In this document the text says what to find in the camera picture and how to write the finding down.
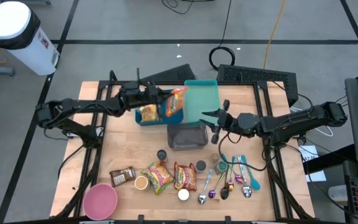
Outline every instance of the white trash can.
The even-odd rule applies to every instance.
[[[60,54],[40,27],[40,20],[24,3],[0,4],[0,48],[17,57],[38,75],[55,72]]]

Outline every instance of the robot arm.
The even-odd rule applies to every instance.
[[[227,113],[230,106],[229,100],[224,100],[223,110],[203,112],[207,116],[218,118],[218,123],[213,124],[201,120],[210,127],[214,133],[211,142],[217,144],[221,129],[241,136],[252,138],[255,135],[270,139],[272,146],[280,146],[280,143],[288,142],[292,136],[305,133],[319,126],[340,127],[346,120],[346,114],[339,103],[326,102],[313,106],[310,110],[283,116],[259,117],[251,113],[241,113],[233,118]]]
[[[95,128],[90,125],[83,126],[69,119],[76,113],[107,113],[120,117],[125,110],[131,110],[149,104],[161,105],[171,93],[161,90],[148,83],[145,90],[139,89],[139,82],[124,84],[119,92],[108,100],[72,100],[50,101],[36,107],[38,125],[41,128],[59,128],[63,133],[78,135],[85,147],[97,147],[99,138]]]

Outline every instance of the gray plastic container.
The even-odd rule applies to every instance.
[[[168,124],[168,145],[174,151],[202,149],[208,144],[206,126],[200,121]]]

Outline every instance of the snack bag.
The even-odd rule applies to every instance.
[[[161,193],[170,182],[175,180],[168,169],[161,166],[159,162],[151,163],[140,173],[144,174],[153,184],[155,194]]]
[[[142,115],[142,122],[158,121],[160,119],[156,105],[141,106],[138,110]]]
[[[185,92],[186,88],[174,89],[171,91],[172,96],[167,99],[167,108],[165,112],[167,117],[171,117],[183,108],[183,105],[185,104]]]
[[[177,190],[187,189],[187,190],[197,190],[196,186],[196,169],[191,163],[189,167],[179,166],[175,162],[175,188]]]

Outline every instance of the small jar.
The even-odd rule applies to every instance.
[[[129,180],[134,180],[135,177],[135,169],[132,166],[123,170],[113,170],[110,172],[111,185],[113,187],[117,187]]]
[[[222,174],[223,172],[225,172],[227,170],[228,166],[225,162],[221,161],[218,164],[216,164],[215,166],[215,172],[216,174]]]
[[[167,152],[165,152],[163,149],[158,150],[157,158],[160,160],[161,165],[164,165],[168,162]]]
[[[181,189],[181,190],[179,190],[179,192],[178,192],[178,198],[179,198],[179,200],[181,200],[181,201],[187,200],[187,199],[189,198],[189,196],[190,196],[190,193],[189,193],[189,191],[186,190],[186,189]]]
[[[215,164],[219,161],[220,158],[221,158],[221,157],[219,156],[218,153],[213,153],[213,154],[211,155],[211,162],[212,162],[212,164],[215,165]]]
[[[199,172],[199,173],[202,173],[204,172],[206,168],[206,163],[204,161],[198,161],[196,163],[196,171]]]

